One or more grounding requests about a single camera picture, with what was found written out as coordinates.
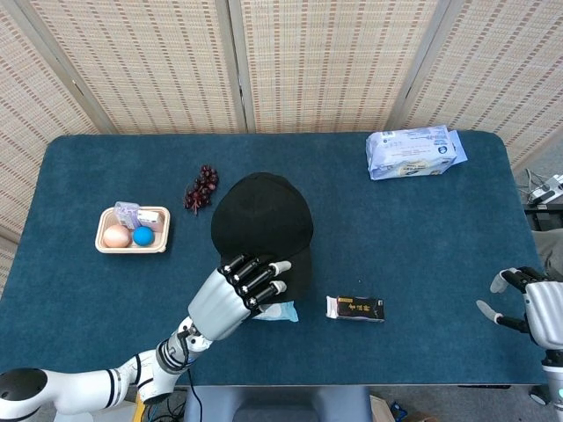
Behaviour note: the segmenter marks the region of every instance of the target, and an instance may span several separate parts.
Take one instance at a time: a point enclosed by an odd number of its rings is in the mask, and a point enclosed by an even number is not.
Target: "table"
[[[314,280],[299,323],[250,321],[194,367],[199,384],[536,383],[543,351],[480,315],[523,313],[494,275],[540,267],[501,139],[461,132],[469,161],[437,177],[369,180],[366,133],[74,135],[54,140],[0,301],[0,371],[116,367],[167,338],[218,263],[215,205],[182,206],[201,164],[221,181],[289,179],[309,202]],[[105,255],[100,213],[115,201],[167,207],[166,252]],[[325,317],[327,295],[385,300],[382,324]]]

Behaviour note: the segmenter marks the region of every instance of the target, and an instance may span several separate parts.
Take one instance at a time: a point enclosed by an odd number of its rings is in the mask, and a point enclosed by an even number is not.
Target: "blue ball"
[[[148,246],[155,240],[155,234],[148,227],[140,226],[133,232],[133,242],[139,246]]]

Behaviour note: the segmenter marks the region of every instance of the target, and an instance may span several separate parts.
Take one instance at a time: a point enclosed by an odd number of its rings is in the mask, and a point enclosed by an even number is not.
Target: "paper tray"
[[[119,223],[113,213],[113,207],[111,207],[105,210],[99,217],[98,233],[96,233],[96,240],[94,242],[96,249],[102,253],[157,253],[166,251],[168,229],[170,228],[170,212],[164,207],[139,207],[139,209],[157,211],[163,217],[164,227],[162,233],[155,232],[155,240],[151,245],[139,246],[135,242],[131,242],[127,248],[108,248],[103,240],[104,231],[109,226]]]

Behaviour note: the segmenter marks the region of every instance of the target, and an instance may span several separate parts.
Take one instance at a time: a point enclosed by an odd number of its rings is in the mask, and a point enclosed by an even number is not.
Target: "red grape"
[[[184,207],[191,209],[195,215],[201,207],[211,205],[210,195],[217,188],[219,176],[217,170],[208,164],[200,168],[200,175],[194,181],[194,186],[186,189],[184,196]]]

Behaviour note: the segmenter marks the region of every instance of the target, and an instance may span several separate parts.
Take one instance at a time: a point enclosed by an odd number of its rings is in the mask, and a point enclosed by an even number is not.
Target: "baseball cap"
[[[269,303],[304,295],[311,284],[312,236],[313,221],[305,198],[287,179],[272,173],[253,173],[239,180],[211,220],[211,239],[222,264],[241,253],[291,262],[291,269],[278,276],[287,290]]]

